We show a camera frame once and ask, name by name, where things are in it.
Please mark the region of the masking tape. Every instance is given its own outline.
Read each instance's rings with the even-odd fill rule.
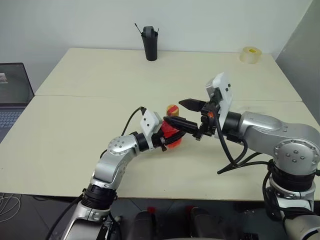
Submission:
[[[253,46],[246,46],[240,54],[240,61],[246,64],[255,64],[258,62],[262,52]]]

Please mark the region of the laptop screen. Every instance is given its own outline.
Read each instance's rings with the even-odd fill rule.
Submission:
[[[0,63],[0,106],[27,106],[33,97],[23,63]]]

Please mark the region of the table surface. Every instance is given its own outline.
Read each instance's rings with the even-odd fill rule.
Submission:
[[[246,64],[239,53],[159,51],[156,61],[147,61],[141,50],[88,48],[69,49],[35,94],[196,99],[221,72],[229,77],[234,100],[301,101],[270,54]]]
[[[1,191],[9,193],[78,196],[88,186],[99,156],[120,135],[137,106],[161,116],[178,97],[152,101],[143,97],[36,96],[0,144]],[[320,130],[302,102],[235,100],[231,111],[269,114],[288,123],[304,123]],[[180,108],[180,115],[200,122],[198,112]],[[140,131],[140,115],[128,133]],[[228,142],[235,156],[241,146]],[[268,161],[261,155],[257,160]],[[220,142],[185,135],[179,147],[144,152],[131,163],[118,189],[119,197],[211,200],[262,200],[266,166],[250,166],[217,175],[228,164]],[[315,178],[320,186],[320,178]],[[315,193],[320,200],[320,191]]]

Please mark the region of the black pen holder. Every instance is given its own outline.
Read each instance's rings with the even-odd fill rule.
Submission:
[[[158,33],[154,32],[154,37],[145,37],[141,34],[145,57],[149,61],[155,61],[158,57]]]

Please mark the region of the laptop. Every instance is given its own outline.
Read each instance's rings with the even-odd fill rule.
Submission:
[[[23,63],[0,63],[0,143],[34,96]]]

